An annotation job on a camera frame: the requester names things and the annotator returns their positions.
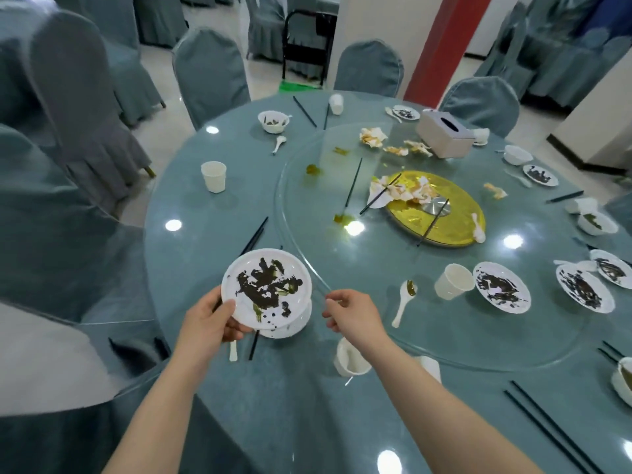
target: floor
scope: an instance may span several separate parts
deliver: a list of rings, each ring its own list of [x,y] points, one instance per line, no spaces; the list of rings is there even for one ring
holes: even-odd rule
[[[244,2],[232,7],[218,5],[214,9],[187,6],[183,8],[185,17],[192,28],[210,26],[215,30],[222,31],[237,41],[242,54],[246,53],[249,17]],[[123,223],[137,226],[144,224],[147,204],[155,183],[180,146],[194,134],[172,71],[171,52],[162,48],[147,46],[143,46],[141,52],[143,65],[154,79],[156,87],[167,103],[167,109],[156,111],[151,118],[141,122],[133,130],[152,159],[152,168],[158,175],[157,179],[150,180],[143,173],[142,181],[136,185],[130,198],[118,208],[118,214]],[[472,76],[480,63],[475,59],[463,58],[450,85],[460,79]],[[244,60],[244,64],[250,97],[253,100],[277,93],[281,77],[280,64],[260,60]],[[288,75],[288,79],[305,83],[303,78],[291,73]],[[623,194],[624,189],[615,184],[611,176],[579,171],[545,141],[546,137],[562,121],[563,118],[557,114],[523,106],[518,123],[509,134],[508,139],[532,152],[537,159],[584,189],[588,195],[595,197],[600,203],[606,203]]]

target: tissue box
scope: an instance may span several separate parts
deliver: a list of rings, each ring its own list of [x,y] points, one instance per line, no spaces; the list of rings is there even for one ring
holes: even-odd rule
[[[469,129],[442,111],[423,111],[417,134],[439,158],[463,158],[475,141]]]

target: person's left hand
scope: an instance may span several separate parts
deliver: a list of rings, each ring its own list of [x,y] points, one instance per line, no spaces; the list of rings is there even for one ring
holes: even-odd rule
[[[252,331],[232,318],[234,300],[226,301],[213,311],[220,296],[221,287],[217,286],[186,312],[173,351],[171,363],[177,364],[180,372],[191,376],[196,386],[204,378],[209,361],[222,342],[238,341],[244,332]]]

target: gold tray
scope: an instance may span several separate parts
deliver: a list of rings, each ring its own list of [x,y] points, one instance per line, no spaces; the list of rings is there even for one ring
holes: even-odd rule
[[[399,173],[389,176],[391,182]],[[412,188],[419,178],[425,176],[432,187],[443,197],[450,200],[452,212],[447,216],[441,216],[426,237],[427,241],[447,247],[465,247],[474,243],[474,221],[471,214],[478,215],[478,223],[485,230],[485,215],[478,203],[472,197],[452,181],[441,176],[423,171],[402,171],[398,184],[405,184]],[[422,206],[399,199],[386,205],[405,228],[418,236],[423,236],[431,225],[434,216],[422,211]]]

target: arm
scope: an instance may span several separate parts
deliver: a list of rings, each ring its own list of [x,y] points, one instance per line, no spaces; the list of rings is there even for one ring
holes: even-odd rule
[[[251,329],[235,321],[234,301],[213,312],[220,287],[186,313],[171,360],[155,382],[108,461],[103,474],[176,474],[185,446],[195,390],[222,341]]]
[[[541,472],[388,337],[367,294],[344,289],[326,297],[328,327],[341,332],[375,368],[434,473]]]

